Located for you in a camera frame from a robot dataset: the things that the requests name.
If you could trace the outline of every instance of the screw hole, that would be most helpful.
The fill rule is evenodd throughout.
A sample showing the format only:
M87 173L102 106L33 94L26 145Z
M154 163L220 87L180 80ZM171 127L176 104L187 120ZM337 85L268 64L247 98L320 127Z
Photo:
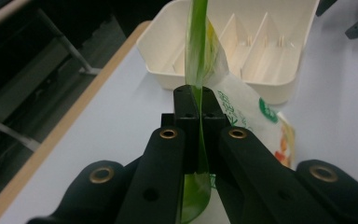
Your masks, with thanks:
M176 135L178 135L178 132L174 129L162 130L159 133L159 136L161 136L162 138L165 138L165 139L172 139L172 138L176 137Z
M247 136L246 132L241 129L230 130L228 134L233 138L245 138Z
M313 165L310 167L310 173L313 175L313 177L324 182L333 183L338 181L336 172L326 166Z
M110 166L106 167L100 167L92 171L91 174L89 174L89 181L93 184L103 184L115 175L114 170Z
M155 189L146 189L144 191L144 198L148 202L154 202L158 199L158 192Z

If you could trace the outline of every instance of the metal bar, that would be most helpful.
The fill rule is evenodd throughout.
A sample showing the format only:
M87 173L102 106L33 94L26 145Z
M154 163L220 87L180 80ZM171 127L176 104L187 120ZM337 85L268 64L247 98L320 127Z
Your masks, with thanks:
M49 30L56 36L69 53L81 63L84 73L88 75L98 75L101 69L91 67L87 60L80 54L71 41L69 41L69 39L61 32L48 15L46 15L46 13L40 8L37 10L37 13L39 14L39 18L42 22L46 24Z
M1 122L0 122L0 132L6 133L9 136L13 137L14 139L17 139L25 147L28 147L32 151L36 151L40 147L40 143L34 140L33 138L25 136L21 133L17 133L16 131L12 130L11 128L7 127L5 124Z
M25 7L31 1L32 0L14 0L0 8L0 23L7 20L10 16Z
M329 9L333 4L335 4L336 1L337 0L321 0L319 2L318 8L316 9L316 16L322 16L322 14L324 14L327 9Z

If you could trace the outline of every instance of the floor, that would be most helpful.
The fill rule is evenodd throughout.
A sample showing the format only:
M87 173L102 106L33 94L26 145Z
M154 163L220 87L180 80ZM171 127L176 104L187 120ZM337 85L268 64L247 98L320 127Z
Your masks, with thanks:
M125 39L112 17L101 24L79 51L92 67L103 68ZM80 63L70 57L63 62L43 87L33 94L32 100L18 109L20 111L16 112L10 127L43 142L94 79L94 76L79 74L80 67ZM30 149L0 133L0 191L32 154Z

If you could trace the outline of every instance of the wooden table edge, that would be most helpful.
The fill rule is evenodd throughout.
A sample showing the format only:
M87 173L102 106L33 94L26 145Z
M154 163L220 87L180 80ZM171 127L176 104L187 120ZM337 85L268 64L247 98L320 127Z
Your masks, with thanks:
M127 38L120 49L110 59L101 73L89 84L86 90L80 95L68 112L63 116L60 122L51 131L40 148L32 157L21 167L16 175L11 179L7 186L0 193L0 217L6 212L8 207L16 199L22 188L28 183L34 172L43 163L49 153L60 142L64 134L69 130L84 108L89 104L104 82L112 75L115 69L120 65L132 47L135 45L138 37L147 28L150 21L144 21Z

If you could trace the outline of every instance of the white plastic bin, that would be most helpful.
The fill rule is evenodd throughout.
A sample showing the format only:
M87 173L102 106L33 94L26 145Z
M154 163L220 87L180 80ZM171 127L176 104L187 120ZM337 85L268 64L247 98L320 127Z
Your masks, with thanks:
M209 0L208 17L234 75L269 104L292 95L301 53L319 0ZM166 5L140 36L147 71L164 89L185 84L190 0Z

